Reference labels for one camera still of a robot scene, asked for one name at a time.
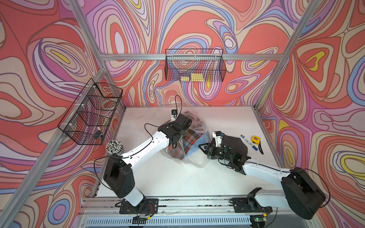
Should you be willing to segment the clear plastic vacuum bag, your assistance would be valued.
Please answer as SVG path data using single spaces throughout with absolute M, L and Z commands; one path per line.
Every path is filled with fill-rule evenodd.
M 182 114 L 190 118 L 192 124 L 176 147 L 170 145 L 162 150 L 162 154 L 176 163 L 203 168 L 211 158 L 199 148 L 200 144 L 209 143 L 212 139 L 208 126 L 196 111 L 183 111 Z

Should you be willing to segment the red plaid shirt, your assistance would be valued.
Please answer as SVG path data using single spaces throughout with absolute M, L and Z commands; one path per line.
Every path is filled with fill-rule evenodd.
M 205 121 L 192 112 L 186 111 L 183 113 L 186 117 L 192 119 L 192 124 L 186 130 L 186 135 L 173 148 L 171 145 L 166 148 L 166 152 L 172 158 L 183 160 L 189 153 L 193 153 L 194 144 L 198 140 L 203 140 L 203 137 L 208 133 L 208 128 Z

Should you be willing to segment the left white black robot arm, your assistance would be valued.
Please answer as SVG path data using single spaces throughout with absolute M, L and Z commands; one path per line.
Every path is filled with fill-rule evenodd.
M 177 146 L 192 122 L 192 119 L 180 114 L 176 120 L 159 126 L 148 140 L 135 149 L 122 155 L 109 156 L 103 181 L 118 198 L 136 209 L 143 207 L 145 195 L 136 187 L 134 172 L 160 150 L 170 145 Z

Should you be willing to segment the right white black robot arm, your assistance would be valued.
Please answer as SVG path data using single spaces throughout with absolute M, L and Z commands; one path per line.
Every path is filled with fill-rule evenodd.
M 198 147 L 209 159 L 217 159 L 220 164 L 237 173 L 262 179 L 278 187 L 275 191 L 262 187 L 252 190 L 244 203 L 251 212 L 269 207 L 284 208 L 310 220 L 330 201 L 330 197 L 324 194 L 306 169 L 283 169 L 258 162 L 247 155 L 245 145 L 230 147 L 209 142 Z

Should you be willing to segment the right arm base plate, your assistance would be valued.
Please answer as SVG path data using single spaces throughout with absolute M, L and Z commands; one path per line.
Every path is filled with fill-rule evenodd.
M 273 212 L 272 207 L 260 206 L 254 198 L 231 198 L 230 204 L 233 205 L 235 213 L 266 213 Z

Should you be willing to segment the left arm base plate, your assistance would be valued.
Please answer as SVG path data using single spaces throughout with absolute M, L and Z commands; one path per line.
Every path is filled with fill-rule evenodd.
M 119 208 L 120 214 L 148 214 L 154 215 L 158 212 L 159 199 L 147 198 L 143 199 L 137 206 L 131 205 L 128 201 L 123 199 L 115 204 Z

